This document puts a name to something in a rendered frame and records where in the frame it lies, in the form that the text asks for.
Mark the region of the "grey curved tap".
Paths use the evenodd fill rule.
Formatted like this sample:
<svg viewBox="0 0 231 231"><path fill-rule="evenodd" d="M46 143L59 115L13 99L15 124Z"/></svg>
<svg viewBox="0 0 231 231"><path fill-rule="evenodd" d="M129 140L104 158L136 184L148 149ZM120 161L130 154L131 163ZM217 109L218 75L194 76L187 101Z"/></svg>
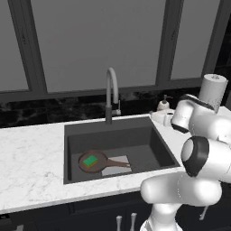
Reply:
<svg viewBox="0 0 231 231"><path fill-rule="evenodd" d="M112 116L120 116L120 100L116 72L113 68L106 71L106 124L112 124Z"/></svg>

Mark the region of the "green and yellow sponge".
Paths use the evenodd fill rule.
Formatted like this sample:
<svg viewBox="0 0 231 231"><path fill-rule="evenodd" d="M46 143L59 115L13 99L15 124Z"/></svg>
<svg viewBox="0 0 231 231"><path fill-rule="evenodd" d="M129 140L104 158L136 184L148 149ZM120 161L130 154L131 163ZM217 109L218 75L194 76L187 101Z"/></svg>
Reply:
<svg viewBox="0 0 231 231"><path fill-rule="evenodd" d="M97 157L95 157L94 155L90 155L87 157L87 159L85 159L83 161L83 164L87 167L90 168L93 165L95 165L97 163Z"/></svg>

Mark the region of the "dark framed window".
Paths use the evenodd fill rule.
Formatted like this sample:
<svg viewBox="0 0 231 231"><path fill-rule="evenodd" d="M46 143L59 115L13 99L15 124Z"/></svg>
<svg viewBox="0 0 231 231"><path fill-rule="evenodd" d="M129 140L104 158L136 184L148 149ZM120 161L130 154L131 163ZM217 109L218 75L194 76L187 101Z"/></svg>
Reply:
<svg viewBox="0 0 231 231"><path fill-rule="evenodd" d="M193 88L231 0L0 0L0 102Z"/></svg>

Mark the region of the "dark cupboard door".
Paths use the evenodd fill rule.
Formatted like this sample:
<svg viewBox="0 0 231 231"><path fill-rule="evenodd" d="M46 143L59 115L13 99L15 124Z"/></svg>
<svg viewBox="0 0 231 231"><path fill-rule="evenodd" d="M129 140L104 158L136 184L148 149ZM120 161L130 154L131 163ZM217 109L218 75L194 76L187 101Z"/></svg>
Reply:
<svg viewBox="0 0 231 231"><path fill-rule="evenodd" d="M130 231L132 225L131 215L136 214L134 221L134 231L140 231L143 222L150 216L152 211L152 204L147 204L141 199L132 200L126 207L126 222L125 231Z"/></svg>
<svg viewBox="0 0 231 231"><path fill-rule="evenodd" d="M203 220L200 215L203 207L182 205L176 221L183 231L231 231L231 183L222 183L220 201L210 206Z"/></svg>
<svg viewBox="0 0 231 231"><path fill-rule="evenodd" d="M77 231L116 231L116 217L122 216L121 231L125 231L125 207L117 204L75 202L69 204L70 217Z"/></svg>

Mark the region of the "dark grey sink basin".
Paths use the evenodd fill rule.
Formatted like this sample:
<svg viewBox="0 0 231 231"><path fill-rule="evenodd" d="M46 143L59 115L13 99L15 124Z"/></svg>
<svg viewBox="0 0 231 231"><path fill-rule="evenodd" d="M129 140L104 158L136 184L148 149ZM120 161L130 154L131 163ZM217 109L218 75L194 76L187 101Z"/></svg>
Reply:
<svg viewBox="0 0 231 231"><path fill-rule="evenodd" d="M101 173L86 173L79 159L84 152L101 151L108 158L125 156L128 174L178 167L180 164L164 142L150 117L94 122L64 127L64 179L66 184L99 180Z"/></svg>

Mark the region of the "brown frying pan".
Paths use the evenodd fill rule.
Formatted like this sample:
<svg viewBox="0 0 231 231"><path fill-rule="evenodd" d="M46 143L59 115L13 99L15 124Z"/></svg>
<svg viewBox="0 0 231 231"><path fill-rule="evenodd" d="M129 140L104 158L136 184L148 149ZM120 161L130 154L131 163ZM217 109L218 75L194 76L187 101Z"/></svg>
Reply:
<svg viewBox="0 0 231 231"><path fill-rule="evenodd" d="M90 155L94 155L95 157L97 157L97 163L93 165L92 167L87 168L83 164L83 161L87 159L87 157ZM83 152L79 156L79 167L81 170L83 170L86 173L98 173L98 172L101 172L106 167L113 167L113 166L126 167L126 168L131 167L129 163L110 160L103 152L99 150L89 150L89 151Z"/></svg>

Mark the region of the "white soap dispenser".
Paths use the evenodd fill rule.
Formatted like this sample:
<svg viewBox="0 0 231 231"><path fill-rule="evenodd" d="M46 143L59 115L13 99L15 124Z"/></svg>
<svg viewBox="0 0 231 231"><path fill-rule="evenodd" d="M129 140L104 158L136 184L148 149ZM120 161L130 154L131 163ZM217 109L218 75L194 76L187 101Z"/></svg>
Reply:
<svg viewBox="0 0 231 231"><path fill-rule="evenodd" d="M164 95L163 96L163 100L161 100L157 106L157 110L161 111L161 110L165 110L165 109L169 109L170 108L170 104L167 101L167 99L169 98L169 96Z"/></svg>

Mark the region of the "white paper towel roll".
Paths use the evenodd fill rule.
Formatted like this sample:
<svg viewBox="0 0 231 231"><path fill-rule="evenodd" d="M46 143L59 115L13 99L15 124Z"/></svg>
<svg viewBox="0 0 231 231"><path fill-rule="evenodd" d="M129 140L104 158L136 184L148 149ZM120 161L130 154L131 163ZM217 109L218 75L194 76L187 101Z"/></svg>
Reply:
<svg viewBox="0 0 231 231"><path fill-rule="evenodd" d="M225 94L228 80L218 74L206 74L202 80L199 99L214 107L217 113Z"/></svg>

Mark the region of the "pale grey sink bottom plate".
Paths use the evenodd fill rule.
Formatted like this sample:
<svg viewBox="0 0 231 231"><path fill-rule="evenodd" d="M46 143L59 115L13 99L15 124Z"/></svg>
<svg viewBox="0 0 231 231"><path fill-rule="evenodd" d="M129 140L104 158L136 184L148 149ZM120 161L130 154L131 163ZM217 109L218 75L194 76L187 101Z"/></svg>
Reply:
<svg viewBox="0 0 231 231"><path fill-rule="evenodd" d="M111 157L111 160L117 161L117 162L125 162L125 163L129 162L126 155ZM113 166L113 167L106 167L105 169L103 169L102 175L103 176L109 176L109 175L116 175L116 174L120 174L120 173L127 173L127 172L131 172L131 171L132 171L131 168Z"/></svg>

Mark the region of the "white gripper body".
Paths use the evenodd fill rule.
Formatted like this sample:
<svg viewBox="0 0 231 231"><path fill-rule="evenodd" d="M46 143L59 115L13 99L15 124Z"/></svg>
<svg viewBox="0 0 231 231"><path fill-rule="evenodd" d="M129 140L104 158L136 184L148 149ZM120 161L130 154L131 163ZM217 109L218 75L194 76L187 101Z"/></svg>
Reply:
<svg viewBox="0 0 231 231"><path fill-rule="evenodd" d="M165 117L166 112L164 110L150 112L150 117L153 121L162 124L164 122L164 117Z"/></svg>

